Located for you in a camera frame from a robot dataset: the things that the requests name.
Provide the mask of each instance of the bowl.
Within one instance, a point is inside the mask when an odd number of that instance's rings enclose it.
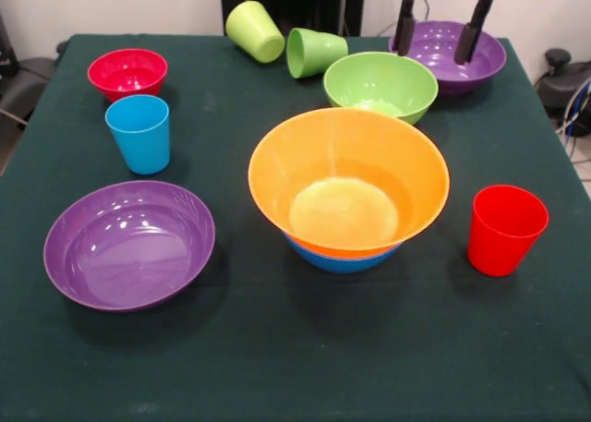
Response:
[[[111,185],[68,207],[45,240],[43,261],[63,295],[101,311],[161,304],[191,283],[213,250],[206,205],[176,185]]]
[[[158,53],[128,48],[92,62],[88,78],[110,102],[115,102],[134,94],[158,95],[167,72],[168,64]]]
[[[390,53],[357,53],[324,73],[332,106],[375,111],[416,123],[438,93],[435,76],[416,60]]]
[[[377,256],[370,256],[367,258],[338,259],[322,256],[319,253],[310,251],[309,249],[299,245],[296,241],[292,240],[289,235],[287,235],[286,238],[295,252],[299,254],[305,261],[311,265],[314,265],[316,268],[320,268],[321,270],[328,272],[334,272],[335,274],[352,274],[354,272],[366,271],[374,268],[389,258],[399,247],[394,247],[388,251],[385,251],[384,253],[378,254]]]
[[[248,185],[263,215],[298,245],[363,259],[426,229],[450,177],[412,125],[341,107],[296,115],[267,133],[250,158]]]
[[[455,47],[464,25],[458,22],[428,21],[416,24],[407,57],[427,66],[440,84],[440,94],[463,94],[490,80],[505,66],[507,54],[502,44],[484,31],[480,34],[472,62],[454,62]],[[390,39],[392,51],[393,38]]]

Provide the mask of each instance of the red cup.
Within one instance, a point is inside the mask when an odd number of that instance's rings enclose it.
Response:
[[[472,207],[470,263],[489,276],[511,274],[548,223],[546,206],[532,193],[509,185],[482,189]]]

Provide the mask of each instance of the blue cup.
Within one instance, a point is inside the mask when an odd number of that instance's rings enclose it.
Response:
[[[170,162],[170,110],[156,96],[139,94],[113,103],[106,121],[123,154],[127,168],[138,175],[153,175]]]

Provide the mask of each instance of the cup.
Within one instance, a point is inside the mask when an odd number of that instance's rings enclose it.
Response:
[[[470,263],[489,276],[513,273],[548,223],[546,206],[532,193],[510,185],[482,189],[472,207]]]
[[[323,73],[348,54],[347,41],[329,32],[293,28],[287,38],[287,67],[292,78]]]
[[[127,167],[138,175],[153,175],[170,162],[168,104],[139,94],[113,103],[104,119]]]
[[[265,7],[248,0],[232,10],[225,21],[225,32],[240,48],[262,64],[281,55],[285,38]]]

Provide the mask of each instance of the red bowl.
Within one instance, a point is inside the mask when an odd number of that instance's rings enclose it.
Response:
[[[161,55],[128,48],[112,51],[92,62],[88,78],[109,101],[115,102],[133,94],[157,95],[167,71],[168,64]]]

